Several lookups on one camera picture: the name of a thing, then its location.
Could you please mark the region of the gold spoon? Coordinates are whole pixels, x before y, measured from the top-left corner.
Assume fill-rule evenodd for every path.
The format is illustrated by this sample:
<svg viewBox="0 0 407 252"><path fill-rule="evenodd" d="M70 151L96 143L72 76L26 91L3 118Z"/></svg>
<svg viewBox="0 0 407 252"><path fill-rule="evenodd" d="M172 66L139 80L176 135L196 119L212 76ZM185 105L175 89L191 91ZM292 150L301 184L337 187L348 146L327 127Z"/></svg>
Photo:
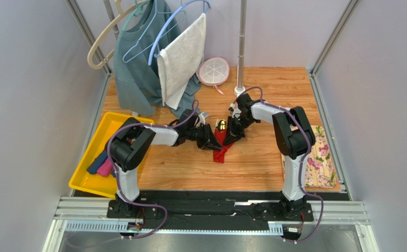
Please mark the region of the gold spoon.
<svg viewBox="0 0 407 252"><path fill-rule="evenodd" d="M226 129L226 127L227 127L227 125L226 125L226 121L224 119L221 119L217 122L216 129L218 131L223 132Z"/></svg>

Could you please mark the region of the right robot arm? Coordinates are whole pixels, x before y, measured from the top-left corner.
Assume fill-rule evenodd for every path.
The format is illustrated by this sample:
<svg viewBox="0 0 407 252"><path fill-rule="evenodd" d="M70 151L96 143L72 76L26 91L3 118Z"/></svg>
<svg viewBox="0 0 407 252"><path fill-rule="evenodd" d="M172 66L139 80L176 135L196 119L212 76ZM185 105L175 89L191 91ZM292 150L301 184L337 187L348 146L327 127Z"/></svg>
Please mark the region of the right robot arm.
<svg viewBox="0 0 407 252"><path fill-rule="evenodd" d="M304 178L308 156L315 144L315 135L300 106L283 108L263 100L239 95L230 104L224 144L235 143L245 137L245 130L253 123L267 122L274 127L277 147L284 156L284 198L279 204L283 219L294 219L307 205Z"/></svg>

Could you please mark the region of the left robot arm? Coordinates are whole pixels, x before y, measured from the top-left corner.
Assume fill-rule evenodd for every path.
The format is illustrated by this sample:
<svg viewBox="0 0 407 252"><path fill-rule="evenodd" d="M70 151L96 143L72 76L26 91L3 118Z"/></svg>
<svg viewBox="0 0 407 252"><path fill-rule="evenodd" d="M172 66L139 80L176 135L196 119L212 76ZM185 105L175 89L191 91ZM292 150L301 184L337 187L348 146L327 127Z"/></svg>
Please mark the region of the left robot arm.
<svg viewBox="0 0 407 252"><path fill-rule="evenodd" d="M135 218L142 213L143 207L136 203L140 195L137 169L149 147L179 146L186 141L194 141L202 150L222 150L210 124L205 122L202 114L192 109L185 110L179 119L167 125L147 124L134 117L128 118L105 146L117 182L115 206L109 210L108 215L114 217L119 214Z"/></svg>

